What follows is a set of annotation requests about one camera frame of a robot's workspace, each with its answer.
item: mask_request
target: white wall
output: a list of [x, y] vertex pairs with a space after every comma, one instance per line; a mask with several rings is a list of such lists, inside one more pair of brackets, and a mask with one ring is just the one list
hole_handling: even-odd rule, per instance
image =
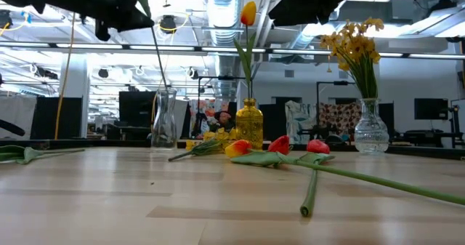
[[[455, 54], [455, 49], [450, 44], [449, 49], [442, 53]], [[279, 66], [278, 63], [270, 63], [267, 67], [288, 68]], [[336, 65], [331, 64], [331, 68], [333, 72], [337, 72]], [[395, 129], [399, 132], [431, 129], [431, 121], [415, 120], [413, 101], [421, 97], [447, 98], [449, 101], [458, 99], [461, 89], [456, 72], [460, 68], [461, 63], [454, 60], [382, 59], [379, 65], [379, 98], [382, 103], [394, 102]], [[320, 78], [322, 77], [318, 76], [313, 81], [295, 79], [290, 82], [281, 79], [281, 82], [255, 82], [254, 96], [259, 104], [271, 104], [272, 97], [302, 97], [303, 103], [316, 103], [316, 81], [320, 81]], [[360, 97], [353, 86], [328, 85], [322, 91], [324, 86], [320, 85], [321, 102], [328, 102], [329, 97]], [[435, 129], [450, 131], [449, 121], [433, 121], [432, 124]]]

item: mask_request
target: orange tulip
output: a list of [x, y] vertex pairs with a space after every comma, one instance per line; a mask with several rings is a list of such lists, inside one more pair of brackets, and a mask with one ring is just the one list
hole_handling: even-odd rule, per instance
[[252, 144], [247, 140], [238, 140], [225, 148], [226, 156], [235, 158], [250, 153]]
[[240, 21], [247, 26], [252, 26], [255, 23], [255, 15], [256, 15], [255, 2], [250, 1], [242, 9], [242, 13], [240, 14]]

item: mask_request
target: vase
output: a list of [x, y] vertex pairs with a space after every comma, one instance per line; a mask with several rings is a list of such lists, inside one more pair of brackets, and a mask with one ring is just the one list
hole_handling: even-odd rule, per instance
[[386, 124], [378, 114], [378, 99], [362, 99], [362, 116], [355, 127], [355, 147], [361, 153], [383, 153], [389, 146]]
[[174, 104], [176, 90], [159, 89], [157, 93], [157, 112], [152, 131], [152, 147], [172, 150], [177, 148]]
[[239, 140], [248, 140], [254, 150], [263, 147], [263, 114], [255, 108], [255, 99], [244, 99], [244, 108], [235, 116], [236, 133]]

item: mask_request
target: desk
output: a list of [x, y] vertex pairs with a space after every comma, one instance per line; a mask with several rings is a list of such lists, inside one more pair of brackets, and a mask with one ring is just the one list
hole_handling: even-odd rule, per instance
[[[461, 161], [334, 154], [338, 168], [465, 195]], [[307, 220], [299, 207], [309, 169], [223, 155], [166, 162], [172, 155], [88, 148], [0, 164], [0, 244], [464, 243], [462, 206], [322, 172]]]

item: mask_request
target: ceiling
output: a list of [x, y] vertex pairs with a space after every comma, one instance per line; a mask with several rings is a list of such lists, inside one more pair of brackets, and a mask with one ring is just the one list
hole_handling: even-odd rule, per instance
[[[280, 0], [241, 0], [244, 4], [247, 1], [255, 1], [258, 6], [257, 20], [251, 30], [256, 31], [261, 25], [260, 34], [262, 41], [258, 41], [258, 47], [282, 47], [286, 48], [294, 41], [304, 30], [305, 26], [288, 26], [282, 28], [273, 28], [267, 30], [268, 19], [264, 9], [272, 9]], [[348, 0], [348, 2], [370, 2], [371, 4], [388, 4], [391, 0]], [[430, 0], [418, 0], [418, 6], [423, 4], [429, 6]], [[206, 0], [149, 0], [152, 19], [158, 23], [163, 15], [173, 15], [177, 24], [177, 31], [173, 34], [167, 34], [161, 31], [156, 26], [155, 33], [159, 45], [184, 45], [184, 46], [211, 46], [211, 31], [214, 28], [209, 27], [209, 16], [207, 13]], [[417, 14], [425, 15], [426, 12], [418, 8], [417, 5], [412, 5]], [[33, 7], [18, 8], [13, 7], [0, 1], [0, 9], [8, 9], [11, 11], [13, 20], [12, 30], [5, 30], [0, 35], [0, 41], [32, 41], [46, 43], [69, 43], [71, 35], [71, 23], [73, 14], [56, 7], [46, 6], [44, 13], [39, 14]], [[341, 8], [341, 14], [344, 14], [344, 6]], [[332, 23], [335, 28], [339, 25], [337, 21]], [[237, 28], [239, 38], [244, 43], [243, 26]], [[87, 18], [84, 23], [77, 20], [75, 23], [75, 38], [74, 43], [95, 44], [101, 43], [94, 35], [94, 21]], [[148, 29], [127, 31], [117, 33], [116, 30], [110, 30], [111, 44], [153, 44], [152, 33]], [[396, 46], [389, 45], [392, 39], [378, 39], [379, 47], [383, 51], [396, 50]], [[317, 46], [318, 39], [312, 39], [310, 46]], [[2, 85], [0, 88], [0, 96], [5, 94], [16, 93], [32, 93], [38, 95], [58, 95], [59, 86], [57, 80], [52, 80], [40, 77], [37, 74], [37, 67], [47, 69], [58, 76], [62, 70], [62, 59], [65, 55], [61, 52], [34, 52], [12, 50], [5, 47], [0, 47], [2, 54], [0, 55], [0, 72], [3, 80], [6, 81], [47, 81], [48, 85], [43, 84], [15, 84]], [[133, 83], [140, 90], [156, 90], [161, 85], [161, 72], [156, 55], [137, 55], [137, 54], [111, 54], [111, 53], [88, 53], [89, 58], [92, 58], [92, 84], [120, 84], [118, 86], [92, 86], [90, 97], [91, 107], [99, 112], [112, 110], [113, 114], [117, 113], [117, 98], [118, 92], [127, 90], [124, 84]], [[192, 80], [186, 75], [186, 71], [190, 68], [197, 70], [202, 76], [216, 76], [217, 67], [215, 66], [215, 54], [208, 55], [162, 55], [161, 62], [163, 69], [166, 71], [166, 78], [170, 84], [178, 88], [178, 95], [181, 98], [195, 97], [197, 95], [196, 86], [198, 81]], [[259, 72], [256, 75], [257, 81], [273, 81], [279, 82], [282, 78], [280, 75], [270, 75], [271, 72], [282, 72], [286, 66], [282, 63], [269, 63], [267, 55], [261, 58], [263, 61]], [[302, 65], [292, 63], [292, 66], [297, 70], [311, 70], [308, 72], [296, 72], [297, 75], [309, 77], [318, 76], [319, 79], [337, 79], [338, 71], [327, 73], [327, 60], [319, 58], [319, 61], [326, 61], [326, 64], [318, 62], [318, 59], [309, 61], [311, 65]], [[99, 70], [108, 70], [109, 77], [104, 79], [99, 77]], [[222, 97], [224, 96], [224, 86], [217, 81], [202, 80], [202, 84], [213, 86], [206, 89], [203, 97]], [[229, 95], [234, 94], [234, 85], [229, 88]], [[105, 107], [99, 108], [99, 105], [105, 104]]]

